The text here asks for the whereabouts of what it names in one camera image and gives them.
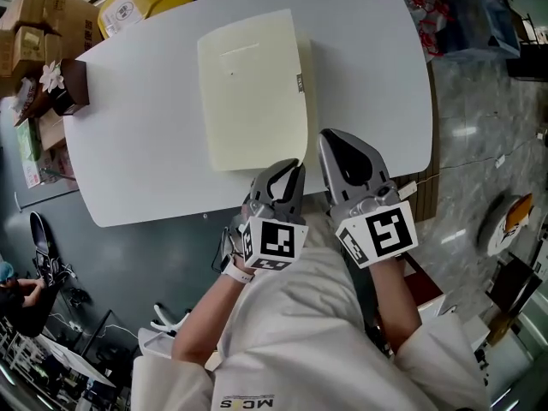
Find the white artificial flower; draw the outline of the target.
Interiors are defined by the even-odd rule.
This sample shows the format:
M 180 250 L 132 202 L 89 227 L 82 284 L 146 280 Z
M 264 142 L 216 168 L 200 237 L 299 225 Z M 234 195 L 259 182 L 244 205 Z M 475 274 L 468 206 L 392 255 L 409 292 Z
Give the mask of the white artificial flower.
M 64 89 L 65 85 L 61 72 L 61 63 L 53 61 L 49 65 L 44 65 L 43 73 L 39 78 L 39 83 L 42 85 L 43 92 L 51 93 L 57 88 Z

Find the large plastic wrapped bundle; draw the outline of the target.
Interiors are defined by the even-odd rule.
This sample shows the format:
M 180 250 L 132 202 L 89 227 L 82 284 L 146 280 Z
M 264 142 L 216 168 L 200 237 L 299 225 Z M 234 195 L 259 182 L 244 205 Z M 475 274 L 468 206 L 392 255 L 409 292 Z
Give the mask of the large plastic wrapped bundle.
M 521 47 L 509 9 L 499 0 L 447 0 L 450 18 L 436 33 L 443 56 L 455 61 L 516 59 Z

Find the green and white printed box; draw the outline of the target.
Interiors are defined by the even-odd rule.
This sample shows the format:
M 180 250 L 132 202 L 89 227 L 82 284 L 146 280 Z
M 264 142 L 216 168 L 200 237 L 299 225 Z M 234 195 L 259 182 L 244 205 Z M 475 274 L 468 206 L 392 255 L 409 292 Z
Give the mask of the green and white printed box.
M 21 155 L 21 165 L 28 188 L 39 185 L 41 180 L 42 148 L 35 125 L 26 119 L 16 127 L 16 135 Z

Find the person's white shirt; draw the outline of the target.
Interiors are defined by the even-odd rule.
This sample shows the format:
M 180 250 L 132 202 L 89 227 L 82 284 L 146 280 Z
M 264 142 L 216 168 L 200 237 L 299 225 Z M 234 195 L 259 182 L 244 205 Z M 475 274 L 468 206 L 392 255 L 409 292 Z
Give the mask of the person's white shirt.
M 135 360 L 131 411 L 489 411 L 455 314 L 421 320 L 388 357 L 366 335 L 339 252 L 307 247 L 283 271 L 248 273 L 204 366 Z

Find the pink packaging box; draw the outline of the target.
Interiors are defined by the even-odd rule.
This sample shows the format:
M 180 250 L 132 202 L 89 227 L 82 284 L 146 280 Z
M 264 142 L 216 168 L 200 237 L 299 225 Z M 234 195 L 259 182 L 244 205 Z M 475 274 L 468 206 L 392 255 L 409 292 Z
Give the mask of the pink packaging box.
M 54 171 L 64 179 L 75 180 L 74 170 L 69 156 L 69 151 L 66 146 L 59 146 L 51 151 L 54 156 L 56 168 Z

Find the grey oval device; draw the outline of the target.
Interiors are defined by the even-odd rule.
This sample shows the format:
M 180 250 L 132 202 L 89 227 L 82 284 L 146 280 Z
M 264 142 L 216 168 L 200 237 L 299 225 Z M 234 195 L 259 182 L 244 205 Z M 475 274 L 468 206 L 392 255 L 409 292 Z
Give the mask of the grey oval device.
M 45 263 L 50 258 L 56 257 L 57 248 L 52 240 L 51 230 L 39 213 L 32 211 L 29 214 L 29 223 L 35 246 L 35 258 L 33 263 L 38 273 L 45 269 Z

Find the black metal frame stand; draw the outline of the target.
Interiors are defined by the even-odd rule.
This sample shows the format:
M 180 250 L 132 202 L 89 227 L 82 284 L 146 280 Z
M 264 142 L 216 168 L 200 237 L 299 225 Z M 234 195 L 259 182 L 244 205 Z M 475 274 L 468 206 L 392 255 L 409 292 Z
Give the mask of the black metal frame stand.
M 548 27 L 536 27 L 530 15 L 522 17 L 511 11 L 511 17 L 520 55 L 506 60 L 509 77 L 548 83 Z

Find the white office chair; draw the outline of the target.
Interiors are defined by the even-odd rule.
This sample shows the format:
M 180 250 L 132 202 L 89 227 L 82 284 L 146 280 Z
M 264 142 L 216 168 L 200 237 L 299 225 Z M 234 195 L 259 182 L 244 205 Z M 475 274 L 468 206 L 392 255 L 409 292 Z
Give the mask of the white office chair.
M 140 328 L 138 331 L 138 344 L 143 355 L 152 355 L 169 359 L 176 333 L 192 312 L 186 309 L 179 320 L 171 318 L 170 313 L 161 303 L 153 306 L 157 318 L 150 322 L 150 328 Z

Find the round white and orange stool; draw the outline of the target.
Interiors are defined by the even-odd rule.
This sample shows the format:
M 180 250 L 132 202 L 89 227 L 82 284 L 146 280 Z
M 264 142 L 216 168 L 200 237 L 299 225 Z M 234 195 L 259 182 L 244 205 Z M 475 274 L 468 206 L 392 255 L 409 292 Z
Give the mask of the round white and orange stool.
M 502 194 L 491 205 L 479 227 L 477 248 L 492 257 L 508 248 L 528 225 L 533 195 Z

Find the dark brown box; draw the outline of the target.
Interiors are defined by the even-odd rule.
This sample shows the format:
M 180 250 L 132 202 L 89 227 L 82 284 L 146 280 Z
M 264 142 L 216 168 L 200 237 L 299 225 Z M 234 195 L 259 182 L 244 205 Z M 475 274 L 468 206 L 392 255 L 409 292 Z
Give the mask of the dark brown box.
M 52 109 L 58 116 L 72 116 L 89 105 L 86 63 L 75 59 L 63 59 L 55 69 L 59 75 L 57 85 L 49 93 Z

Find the white smartwatch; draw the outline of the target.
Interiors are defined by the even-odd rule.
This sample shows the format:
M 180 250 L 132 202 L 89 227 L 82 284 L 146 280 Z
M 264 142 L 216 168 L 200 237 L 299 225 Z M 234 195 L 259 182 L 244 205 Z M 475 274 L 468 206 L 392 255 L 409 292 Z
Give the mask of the white smartwatch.
M 228 262 L 223 268 L 223 275 L 230 276 L 231 278 L 242 284 L 248 284 L 253 281 L 253 274 L 249 274 L 236 266 L 235 255 L 227 256 L 226 259 L 228 260 Z

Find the yellow package bag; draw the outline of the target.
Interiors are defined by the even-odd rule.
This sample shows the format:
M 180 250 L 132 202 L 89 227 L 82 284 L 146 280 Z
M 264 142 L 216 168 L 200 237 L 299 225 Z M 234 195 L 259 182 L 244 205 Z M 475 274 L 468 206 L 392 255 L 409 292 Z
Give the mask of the yellow package bag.
M 107 39 L 122 30 L 193 0 L 106 0 L 100 7 L 98 26 Z

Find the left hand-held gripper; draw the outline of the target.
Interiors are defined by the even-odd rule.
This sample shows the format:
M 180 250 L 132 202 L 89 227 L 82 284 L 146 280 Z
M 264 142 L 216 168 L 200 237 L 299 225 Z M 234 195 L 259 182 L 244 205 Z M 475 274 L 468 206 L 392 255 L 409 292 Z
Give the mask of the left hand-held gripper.
M 253 180 L 239 222 L 245 272 L 282 271 L 301 256 L 308 232 L 301 217 L 306 168 L 297 165 L 297 158 L 275 162 Z M 274 201 L 271 186 L 290 171 L 283 196 Z

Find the pile of brown cardboard boxes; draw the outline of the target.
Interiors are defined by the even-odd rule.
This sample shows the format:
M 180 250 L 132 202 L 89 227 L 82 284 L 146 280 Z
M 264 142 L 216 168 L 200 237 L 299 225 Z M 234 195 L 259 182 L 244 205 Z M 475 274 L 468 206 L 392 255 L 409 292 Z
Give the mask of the pile of brown cardboard boxes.
M 84 0 L 13 0 L 0 16 L 0 77 L 79 57 L 101 41 L 98 8 Z

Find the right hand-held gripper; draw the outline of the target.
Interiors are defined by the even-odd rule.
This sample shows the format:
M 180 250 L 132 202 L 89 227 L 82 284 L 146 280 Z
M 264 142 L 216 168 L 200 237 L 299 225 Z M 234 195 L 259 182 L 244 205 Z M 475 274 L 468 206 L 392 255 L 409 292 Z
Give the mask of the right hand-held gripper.
M 381 154 L 353 134 L 322 129 L 318 153 L 336 237 L 363 269 L 418 246 L 414 219 L 390 180 Z

